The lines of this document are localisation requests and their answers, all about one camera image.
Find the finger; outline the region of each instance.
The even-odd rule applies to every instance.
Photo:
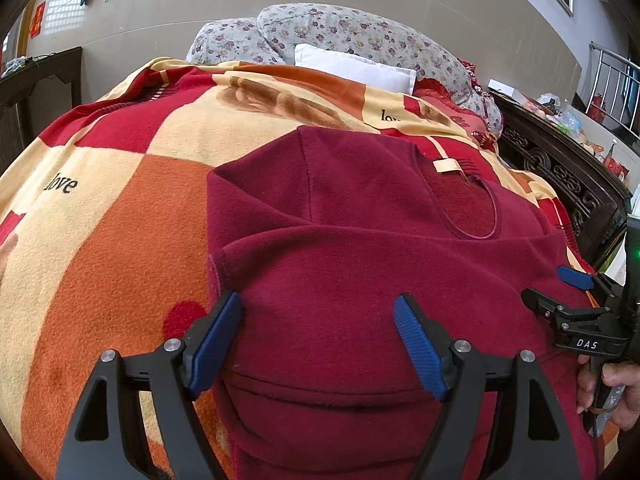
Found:
[[[588,367],[582,368],[578,373],[578,386],[587,392],[593,392],[596,386],[596,376],[589,371]]]
[[[622,431],[631,430],[638,420],[638,412],[632,412],[626,405],[625,400],[621,400],[616,411],[613,412],[611,421]]]
[[[640,388],[640,366],[631,362],[606,363],[602,367],[602,382],[607,386],[635,386]]]
[[[622,398],[632,412],[640,413],[640,386],[626,387]]]
[[[578,388],[576,393],[577,413],[582,413],[593,404],[593,393]]]

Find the table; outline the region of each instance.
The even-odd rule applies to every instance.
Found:
[[[63,83],[70,83],[72,106],[82,104],[81,61],[82,47],[77,46],[28,61],[20,70],[0,79],[0,174],[34,139],[29,95],[38,81],[56,76]],[[17,121],[9,114],[4,114],[6,108],[14,105],[17,107]]]
[[[504,115],[500,156],[555,190],[569,213],[582,257],[597,269],[622,240],[631,192],[602,163],[552,123],[493,92]]]

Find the floral pillow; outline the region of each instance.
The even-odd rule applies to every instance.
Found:
[[[502,113],[491,97],[486,97],[473,91],[471,92],[469,99],[460,103],[459,106],[467,108],[481,117],[484,117],[484,122],[490,132],[497,134],[498,136],[502,133]]]
[[[402,23],[349,7],[282,4],[258,15],[260,33],[286,64],[294,64],[299,43],[367,57],[439,80],[456,104],[472,93],[465,67],[453,54]]]
[[[261,36],[255,18],[231,18],[207,23],[193,41],[186,60],[200,65],[234,60],[284,64]]]

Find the plaid blanket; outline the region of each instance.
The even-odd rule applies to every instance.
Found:
[[[0,178],[0,418],[44,479],[98,355],[151,351],[180,325],[176,308],[209,304],[207,173],[300,124],[471,159],[570,231],[545,181],[508,170],[419,98],[294,66],[152,60],[56,120]],[[142,407],[154,461],[168,466],[149,395]],[[196,410],[230,473],[211,396]]]

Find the garment tag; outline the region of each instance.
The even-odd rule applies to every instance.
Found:
[[[468,186],[469,181],[466,179],[465,172],[462,171],[460,165],[455,158],[440,158],[433,161],[433,167],[438,173],[447,173],[448,171],[459,171],[462,176],[462,180]]]

